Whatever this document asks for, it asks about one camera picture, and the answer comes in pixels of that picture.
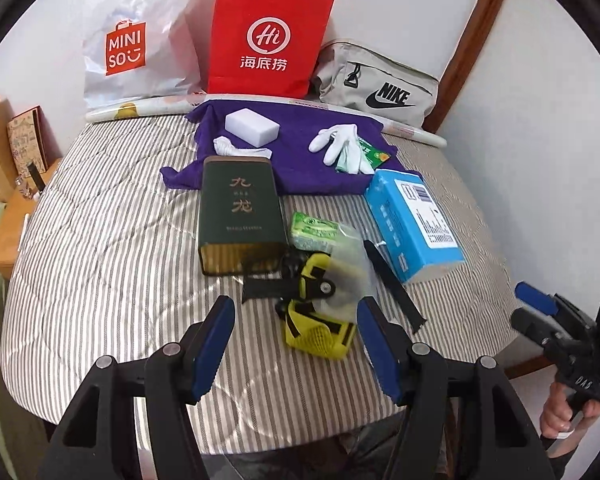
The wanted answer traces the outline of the person's right hand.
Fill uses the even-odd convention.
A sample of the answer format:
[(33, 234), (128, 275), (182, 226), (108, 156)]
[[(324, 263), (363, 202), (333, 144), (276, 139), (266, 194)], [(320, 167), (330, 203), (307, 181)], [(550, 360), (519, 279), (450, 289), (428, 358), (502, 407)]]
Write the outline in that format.
[[(582, 408), (583, 418), (564, 443), (577, 445), (597, 419), (600, 418), (600, 402), (588, 400)], [(573, 412), (567, 401), (567, 387), (560, 382), (550, 384), (550, 394), (543, 406), (540, 429), (543, 437), (558, 439), (558, 434), (570, 429)]]

